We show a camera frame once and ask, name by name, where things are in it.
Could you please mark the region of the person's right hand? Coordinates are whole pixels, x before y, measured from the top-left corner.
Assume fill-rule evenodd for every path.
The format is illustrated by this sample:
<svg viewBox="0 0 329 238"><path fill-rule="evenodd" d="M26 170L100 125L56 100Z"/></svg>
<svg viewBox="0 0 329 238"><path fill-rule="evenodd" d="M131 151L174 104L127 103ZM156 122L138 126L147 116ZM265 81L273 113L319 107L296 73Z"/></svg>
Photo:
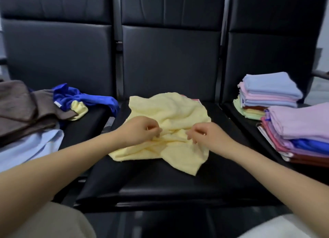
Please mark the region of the person's right hand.
<svg viewBox="0 0 329 238"><path fill-rule="evenodd" d="M196 124L207 124L207 141L206 144L200 145L205 146L213 153L226 157L232 144L234 144L234 140L213 122L202 122Z"/></svg>

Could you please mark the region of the person's left hand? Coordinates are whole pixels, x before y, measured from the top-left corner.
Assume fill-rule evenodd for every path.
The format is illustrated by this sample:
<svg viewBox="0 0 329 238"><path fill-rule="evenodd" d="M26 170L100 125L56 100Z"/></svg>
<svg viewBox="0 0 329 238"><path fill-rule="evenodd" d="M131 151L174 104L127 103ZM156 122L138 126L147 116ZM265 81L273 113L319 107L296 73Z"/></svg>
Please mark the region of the person's left hand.
<svg viewBox="0 0 329 238"><path fill-rule="evenodd" d="M121 125L115 132L119 148L131 147L142 144L145 141L145 129L147 123L158 123L146 116L135 116Z"/></svg>

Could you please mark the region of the pale yellow towel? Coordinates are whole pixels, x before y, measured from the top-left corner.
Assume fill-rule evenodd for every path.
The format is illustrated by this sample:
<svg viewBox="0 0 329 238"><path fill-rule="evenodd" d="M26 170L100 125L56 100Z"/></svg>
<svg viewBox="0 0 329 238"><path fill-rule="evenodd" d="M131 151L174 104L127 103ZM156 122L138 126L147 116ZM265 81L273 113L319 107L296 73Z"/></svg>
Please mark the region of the pale yellow towel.
<svg viewBox="0 0 329 238"><path fill-rule="evenodd" d="M196 176L207 161L209 149L187 140L186 131L200 122L211 122L206 108L199 100L187 98L175 92L161 93L151 98L131 96L130 115L145 116L158 122L162 132L142 144L109 153L114 161L162 159L173 168Z"/></svg>

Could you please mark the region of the person's left forearm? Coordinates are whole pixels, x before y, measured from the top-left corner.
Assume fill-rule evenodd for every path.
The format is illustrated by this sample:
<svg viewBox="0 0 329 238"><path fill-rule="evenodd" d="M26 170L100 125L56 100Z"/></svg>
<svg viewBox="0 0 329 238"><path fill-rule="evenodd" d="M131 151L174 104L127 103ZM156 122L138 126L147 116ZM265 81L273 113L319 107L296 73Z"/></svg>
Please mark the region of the person's left forearm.
<svg viewBox="0 0 329 238"><path fill-rule="evenodd" d="M110 132L1 172L0 237L12 233L77 176L123 144Z"/></svg>

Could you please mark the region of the person's right forearm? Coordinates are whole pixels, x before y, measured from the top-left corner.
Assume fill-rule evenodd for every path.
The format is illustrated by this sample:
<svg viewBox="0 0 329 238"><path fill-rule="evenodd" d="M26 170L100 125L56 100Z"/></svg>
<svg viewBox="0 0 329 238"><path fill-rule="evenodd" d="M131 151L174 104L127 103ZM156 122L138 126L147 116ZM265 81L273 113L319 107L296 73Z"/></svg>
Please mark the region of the person's right forearm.
<svg viewBox="0 0 329 238"><path fill-rule="evenodd" d="M235 141L221 155L248 171L321 238L329 238L329 185L323 184Z"/></svg>

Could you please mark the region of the pink cloth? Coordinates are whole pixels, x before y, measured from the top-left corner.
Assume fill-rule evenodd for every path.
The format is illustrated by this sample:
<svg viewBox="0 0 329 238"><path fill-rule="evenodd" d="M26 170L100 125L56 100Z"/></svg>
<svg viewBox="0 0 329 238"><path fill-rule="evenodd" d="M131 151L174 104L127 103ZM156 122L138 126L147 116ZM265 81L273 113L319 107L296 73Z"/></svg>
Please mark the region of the pink cloth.
<svg viewBox="0 0 329 238"><path fill-rule="evenodd" d="M201 104L201 101L199 99L191 99L191 100L193 100L193 101L198 102L198 103Z"/></svg>

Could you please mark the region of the black leather chair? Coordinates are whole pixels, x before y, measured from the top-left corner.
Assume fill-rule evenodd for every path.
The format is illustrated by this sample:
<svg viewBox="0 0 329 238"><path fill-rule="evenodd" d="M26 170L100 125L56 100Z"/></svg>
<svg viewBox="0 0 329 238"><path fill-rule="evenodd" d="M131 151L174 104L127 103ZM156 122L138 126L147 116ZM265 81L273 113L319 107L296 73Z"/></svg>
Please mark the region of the black leather chair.
<svg viewBox="0 0 329 238"><path fill-rule="evenodd" d="M0 0L9 77L114 97L113 0Z"/></svg>
<svg viewBox="0 0 329 238"><path fill-rule="evenodd" d="M242 133L270 159L329 185L329 168L286 162L257 129L258 122L233 106L238 83L247 74L287 72L301 90L309 90L316 45L327 0L230 0L221 107Z"/></svg>
<svg viewBox="0 0 329 238"><path fill-rule="evenodd" d="M199 99L211 121L250 146L216 104L224 1L121 0L124 101L111 132L130 115L131 96L175 92ZM162 159L117 162L106 155L91 169L75 207L102 212L194 203L261 206L279 201L241 166L211 152L196 176Z"/></svg>

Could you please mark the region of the royal blue cloth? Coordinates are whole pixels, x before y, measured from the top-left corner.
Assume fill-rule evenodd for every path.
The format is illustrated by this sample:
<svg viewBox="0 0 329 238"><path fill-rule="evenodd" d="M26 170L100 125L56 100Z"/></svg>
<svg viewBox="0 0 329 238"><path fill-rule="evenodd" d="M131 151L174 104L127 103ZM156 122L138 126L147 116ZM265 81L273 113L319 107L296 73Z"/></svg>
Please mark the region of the royal blue cloth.
<svg viewBox="0 0 329 238"><path fill-rule="evenodd" d="M53 90L53 102L62 111L71 110L72 103L84 103L85 106L105 105L108 106L114 117L119 112L119 104L116 99L111 96L89 95L80 92L77 88L70 87L67 83L55 86Z"/></svg>

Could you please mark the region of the small yellow cloth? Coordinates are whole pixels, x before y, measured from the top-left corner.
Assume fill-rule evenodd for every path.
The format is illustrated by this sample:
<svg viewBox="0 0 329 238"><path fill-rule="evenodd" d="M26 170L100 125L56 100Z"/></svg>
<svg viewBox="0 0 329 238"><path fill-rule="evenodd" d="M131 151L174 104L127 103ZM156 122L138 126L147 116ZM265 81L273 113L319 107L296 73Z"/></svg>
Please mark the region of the small yellow cloth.
<svg viewBox="0 0 329 238"><path fill-rule="evenodd" d="M77 100L72 101L71 110L76 112L76 116L69 119L69 121L76 121L84 117L88 113L88 107L83 102Z"/></svg>

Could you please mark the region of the stack of folded pastel towels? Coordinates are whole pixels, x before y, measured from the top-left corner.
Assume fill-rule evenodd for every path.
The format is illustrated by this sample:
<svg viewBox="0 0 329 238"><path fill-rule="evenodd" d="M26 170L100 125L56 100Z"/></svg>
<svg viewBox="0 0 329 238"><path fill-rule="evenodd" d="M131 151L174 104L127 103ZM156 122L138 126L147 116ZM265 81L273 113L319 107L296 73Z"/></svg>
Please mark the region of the stack of folded pastel towels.
<svg viewBox="0 0 329 238"><path fill-rule="evenodd" d="M302 91L286 72L244 76L237 85L234 108L244 118L260 121L271 106L297 108Z"/></svg>

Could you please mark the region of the stack of folded lilac and red towels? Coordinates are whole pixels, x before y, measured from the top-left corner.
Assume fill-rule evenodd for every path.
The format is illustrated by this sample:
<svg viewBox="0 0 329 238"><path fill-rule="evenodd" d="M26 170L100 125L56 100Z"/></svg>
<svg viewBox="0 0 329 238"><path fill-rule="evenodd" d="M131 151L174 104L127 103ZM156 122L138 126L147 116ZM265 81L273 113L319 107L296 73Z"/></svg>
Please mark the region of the stack of folded lilac and red towels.
<svg viewBox="0 0 329 238"><path fill-rule="evenodd" d="M329 168L329 102L264 112L258 130L285 161Z"/></svg>

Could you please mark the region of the person's light trouser leg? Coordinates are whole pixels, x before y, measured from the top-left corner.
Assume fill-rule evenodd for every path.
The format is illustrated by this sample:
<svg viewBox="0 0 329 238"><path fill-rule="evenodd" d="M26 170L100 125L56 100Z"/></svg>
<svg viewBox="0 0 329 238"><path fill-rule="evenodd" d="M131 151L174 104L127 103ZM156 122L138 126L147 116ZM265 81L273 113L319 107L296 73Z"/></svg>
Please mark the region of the person's light trouser leg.
<svg viewBox="0 0 329 238"><path fill-rule="evenodd" d="M73 208L49 202L5 238L96 238L85 215Z"/></svg>
<svg viewBox="0 0 329 238"><path fill-rule="evenodd" d="M320 238L294 214L286 214L264 222L238 238Z"/></svg>

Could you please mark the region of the light blue cloth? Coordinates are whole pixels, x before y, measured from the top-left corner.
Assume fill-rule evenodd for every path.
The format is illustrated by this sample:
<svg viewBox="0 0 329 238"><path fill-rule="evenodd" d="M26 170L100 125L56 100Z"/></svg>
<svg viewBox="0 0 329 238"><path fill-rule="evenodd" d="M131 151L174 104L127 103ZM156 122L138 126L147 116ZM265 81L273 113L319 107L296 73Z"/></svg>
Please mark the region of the light blue cloth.
<svg viewBox="0 0 329 238"><path fill-rule="evenodd" d="M59 150L64 132L49 129L33 133L0 148L0 173Z"/></svg>

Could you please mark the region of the brown towel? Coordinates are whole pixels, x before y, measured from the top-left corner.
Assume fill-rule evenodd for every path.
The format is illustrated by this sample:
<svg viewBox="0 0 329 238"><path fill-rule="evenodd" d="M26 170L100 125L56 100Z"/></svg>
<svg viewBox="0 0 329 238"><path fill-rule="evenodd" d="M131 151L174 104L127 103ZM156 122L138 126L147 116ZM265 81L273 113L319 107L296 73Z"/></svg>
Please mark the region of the brown towel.
<svg viewBox="0 0 329 238"><path fill-rule="evenodd" d="M60 109L53 94L53 90L30 91L22 81L0 82L0 148L78 115Z"/></svg>

